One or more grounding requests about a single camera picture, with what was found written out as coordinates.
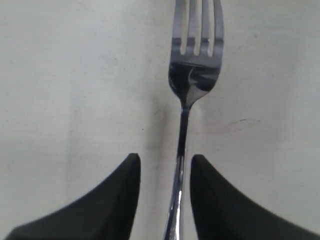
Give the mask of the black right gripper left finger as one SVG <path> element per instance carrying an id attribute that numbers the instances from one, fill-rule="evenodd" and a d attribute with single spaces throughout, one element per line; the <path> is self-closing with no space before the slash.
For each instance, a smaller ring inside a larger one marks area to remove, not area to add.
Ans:
<path id="1" fill-rule="evenodd" d="M 15 227 L 8 240 L 128 240 L 138 206 L 141 159 L 130 153 L 99 185 L 69 205 Z"/>

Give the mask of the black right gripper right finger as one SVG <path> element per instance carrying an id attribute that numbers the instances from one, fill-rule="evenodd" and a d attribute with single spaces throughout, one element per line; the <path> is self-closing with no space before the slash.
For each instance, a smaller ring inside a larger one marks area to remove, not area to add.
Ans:
<path id="1" fill-rule="evenodd" d="M 258 205 L 201 154 L 193 156 L 190 201 L 200 240 L 318 240 L 320 236 Z"/>

